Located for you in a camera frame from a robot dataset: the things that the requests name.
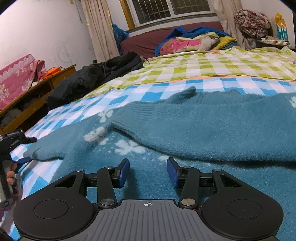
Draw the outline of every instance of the silver bolt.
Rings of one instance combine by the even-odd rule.
[[[192,206],[195,204],[195,200],[191,198],[185,198],[181,201],[184,206]]]
[[[103,206],[111,206],[114,203],[115,201],[111,198],[105,198],[100,201],[100,204],[102,204]]]

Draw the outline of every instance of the round black disc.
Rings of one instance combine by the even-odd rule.
[[[261,240],[276,234],[282,220],[281,206],[269,196],[255,192],[217,193],[202,207],[202,217],[214,232],[234,240]]]
[[[21,235],[33,240],[60,240],[79,233],[93,216],[93,205],[86,197],[54,188],[54,192],[39,191],[19,202],[13,219]]]

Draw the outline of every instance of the green and white checkered bedsheet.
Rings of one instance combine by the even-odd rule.
[[[234,47],[219,53],[198,51],[176,53],[149,59],[144,68],[132,71],[98,87],[86,97],[131,85],[162,83],[194,76],[248,75],[279,80],[295,80],[296,53],[284,47],[258,48],[251,51]]]

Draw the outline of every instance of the beige curtain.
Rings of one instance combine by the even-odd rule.
[[[242,9],[240,0],[211,0],[215,12],[221,22],[224,32],[237,38],[239,45],[244,49],[251,49],[246,37],[243,36],[234,22],[235,14]]]
[[[81,0],[98,63],[119,55],[106,0]]]

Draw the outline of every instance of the wooden dresser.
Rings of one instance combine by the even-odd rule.
[[[26,109],[22,111],[14,120],[12,120],[6,127],[0,127],[0,134],[11,132],[15,129],[23,129],[23,131],[28,130],[34,126],[41,118],[46,116],[48,113],[47,104],[45,102],[46,97],[51,93],[51,91],[58,85],[60,81],[64,78],[70,76],[75,72],[75,65],[72,65],[61,72],[42,80],[40,83],[31,87],[27,92],[19,96],[12,103],[0,111],[0,120],[8,113],[11,109],[17,108],[22,109],[25,103],[28,103],[36,95],[41,97],[34,103],[29,105]]]

